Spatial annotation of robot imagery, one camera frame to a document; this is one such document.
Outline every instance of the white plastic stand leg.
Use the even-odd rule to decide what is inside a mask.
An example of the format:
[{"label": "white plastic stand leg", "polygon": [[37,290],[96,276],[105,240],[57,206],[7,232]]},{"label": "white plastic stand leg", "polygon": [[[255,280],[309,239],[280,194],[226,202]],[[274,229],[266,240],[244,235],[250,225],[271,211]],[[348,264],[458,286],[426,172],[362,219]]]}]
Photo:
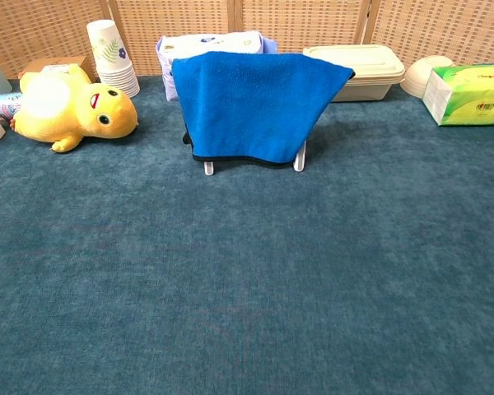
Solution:
[{"label": "white plastic stand leg", "polygon": [[305,164],[305,142],[301,146],[300,150],[296,154],[295,162],[293,163],[293,167],[296,171],[302,171],[304,169]]},{"label": "white plastic stand leg", "polygon": [[205,162],[205,174],[206,175],[213,175],[214,174],[214,162]]}]

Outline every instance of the plastic storage container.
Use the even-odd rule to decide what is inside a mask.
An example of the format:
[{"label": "plastic storage container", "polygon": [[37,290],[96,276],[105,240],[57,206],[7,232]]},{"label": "plastic storage container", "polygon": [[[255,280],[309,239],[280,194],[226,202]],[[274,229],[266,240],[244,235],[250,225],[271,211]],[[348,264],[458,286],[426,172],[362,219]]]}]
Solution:
[{"label": "plastic storage container", "polygon": [[355,71],[333,101],[382,100],[393,84],[403,80],[404,65],[384,45],[331,45],[304,49],[304,55]]}]

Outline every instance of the stuffed animal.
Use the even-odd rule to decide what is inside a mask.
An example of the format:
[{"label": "stuffed animal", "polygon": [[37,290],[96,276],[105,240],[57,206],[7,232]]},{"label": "stuffed animal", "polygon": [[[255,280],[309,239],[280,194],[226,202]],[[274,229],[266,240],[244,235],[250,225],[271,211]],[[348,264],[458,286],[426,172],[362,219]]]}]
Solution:
[{"label": "stuffed animal", "polygon": [[92,84],[76,64],[65,72],[27,72],[20,79],[21,108],[11,128],[24,137],[52,142],[66,152],[84,137],[125,137],[137,126],[137,111],[121,90]]}]

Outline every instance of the towel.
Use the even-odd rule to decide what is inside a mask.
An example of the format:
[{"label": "towel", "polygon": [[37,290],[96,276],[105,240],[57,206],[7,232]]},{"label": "towel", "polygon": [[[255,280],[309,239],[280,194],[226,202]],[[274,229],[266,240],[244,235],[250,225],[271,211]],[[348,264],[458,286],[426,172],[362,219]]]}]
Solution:
[{"label": "towel", "polygon": [[175,60],[172,72],[195,160],[275,165],[294,160],[354,75],[298,53],[209,52]]}]

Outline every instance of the woven panel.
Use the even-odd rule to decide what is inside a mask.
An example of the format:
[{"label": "woven panel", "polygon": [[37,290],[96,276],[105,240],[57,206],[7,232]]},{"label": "woven panel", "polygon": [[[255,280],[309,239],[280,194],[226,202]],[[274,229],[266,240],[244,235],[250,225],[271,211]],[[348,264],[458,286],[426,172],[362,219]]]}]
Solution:
[{"label": "woven panel", "polygon": [[9,0],[0,2],[0,68],[17,78],[34,58],[93,54],[86,24],[102,19],[92,0]]},{"label": "woven panel", "polygon": [[406,66],[433,54],[456,64],[494,62],[494,0],[381,0],[370,41],[388,45]]},{"label": "woven panel", "polygon": [[226,33],[227,0],[118,0],[136,73],[161,73],[156,43],[163,35]]},{"label": "woven panel", "polygon": [[244,0],[245,30],[259,30],[278,42],[279,52],[305,47],[354,44],[365,0]]}]

